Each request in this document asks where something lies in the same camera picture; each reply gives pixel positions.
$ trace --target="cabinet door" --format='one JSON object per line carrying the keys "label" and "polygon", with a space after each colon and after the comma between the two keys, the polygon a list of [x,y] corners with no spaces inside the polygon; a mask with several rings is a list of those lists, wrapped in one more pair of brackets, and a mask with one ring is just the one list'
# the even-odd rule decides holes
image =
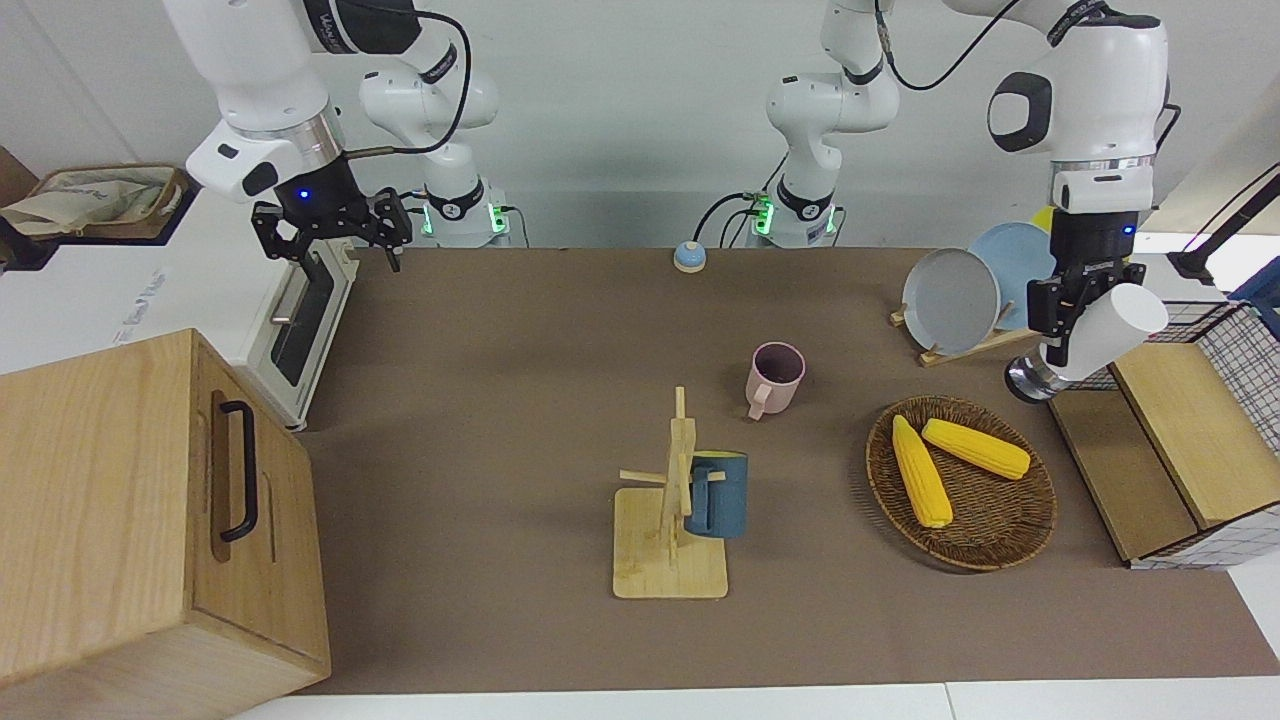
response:
{"label": "cabinet door", "polygon": [[[196,610],[329,666],[311,465],[221,360],[201,354],[195,391],[205,460],[195,523]],[[252,433],[247,425],[252,424]],[[255,465],[246,475],[246,468]],[[224,533],[251,519],[252,529]]]}

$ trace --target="blue mug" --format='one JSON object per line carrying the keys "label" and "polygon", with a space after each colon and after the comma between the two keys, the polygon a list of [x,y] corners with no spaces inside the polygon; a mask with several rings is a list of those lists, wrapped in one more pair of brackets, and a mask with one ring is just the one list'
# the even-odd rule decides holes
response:
{"label": "blue mug", "polygon": [[[708,478],[724,473],[723,480]],[[746,532],[746,455],[722,450],[694,452],[690,471],[692,515],[685,530],[705,538],[736,538]]]}

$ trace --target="oven door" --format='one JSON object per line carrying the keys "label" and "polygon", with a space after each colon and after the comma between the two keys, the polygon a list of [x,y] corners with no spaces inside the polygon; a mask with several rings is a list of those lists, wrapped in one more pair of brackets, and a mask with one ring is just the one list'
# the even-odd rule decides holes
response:
{"label": "oven door", "polygon": [[251,379],[294,430],[306,425],[315,384],[351,292],[358,261],[348,258],[349,247],[349,241],[312,243],[285,278],[255,342]]}

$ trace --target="white wall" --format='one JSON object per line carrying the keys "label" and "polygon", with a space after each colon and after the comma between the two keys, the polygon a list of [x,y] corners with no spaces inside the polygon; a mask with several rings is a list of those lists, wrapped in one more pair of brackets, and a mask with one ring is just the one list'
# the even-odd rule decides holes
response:
{"label": "white wall", "polygon": [[[1253,110],[1240,113],[1240,118],[1212,156],[1197,165],[1169,195],[1161,209],[1151,214],[1143,229],[1194,233],[1249,181],[1274,163],[1280,163],[1280,78],[1271,83]],[[1244,193],[1230,209],[1234,211],[1251,195],[1252,192]],[[1221,223],[1222,219],[1219,219],[1210,225],[1210,232]],[[1245,232],[1280,234],[1280,204],[1260,213],[1245,227]]]}
{"label": "white wall", "polygon": [[[160,0],[0,4],[0,143],[37,173],[73,163],[180,161],[211,128],[210,90]],[[1267,0],[1116,0],[1169,24],[1174,99],[1187,115],[1158,164],[1164,197],[1256,105],[1276,76]],[[483,169],[524,206],[539,245],[672,245],[726,192],[758,187],[785,150],[764,118],[777,77],[833,70],[818,45],[823,0],[442,0],[500,86],[498,120],[471,133]],[[940,72],[982,27],[937,0],[900,0],[902,69]],[[1029,217],[1047,168],[988,140],[991,90],[1044,51],[1005,24],[940,90],[908,94],[887,131],[835,142],[842,242],[964,245]],[[355,101],[376,59],[317,58],[349,145],[387,143]],[[415,182],[412,159],[361,161],[366,190]]]}

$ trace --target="cabinet handle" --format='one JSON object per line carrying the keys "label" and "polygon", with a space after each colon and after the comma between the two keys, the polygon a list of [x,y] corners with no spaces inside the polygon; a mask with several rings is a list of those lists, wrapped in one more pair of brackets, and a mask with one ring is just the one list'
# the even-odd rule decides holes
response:
{"label": "cabinet handle", "polygon": [[257,448],[253,436],[253,409],[243,400],[228,400],[218,405],[224,414],[243,414],[244,428],[244,520],[229,530],[218,533],[223,542],[236,542],[253,532],[257,525]]}

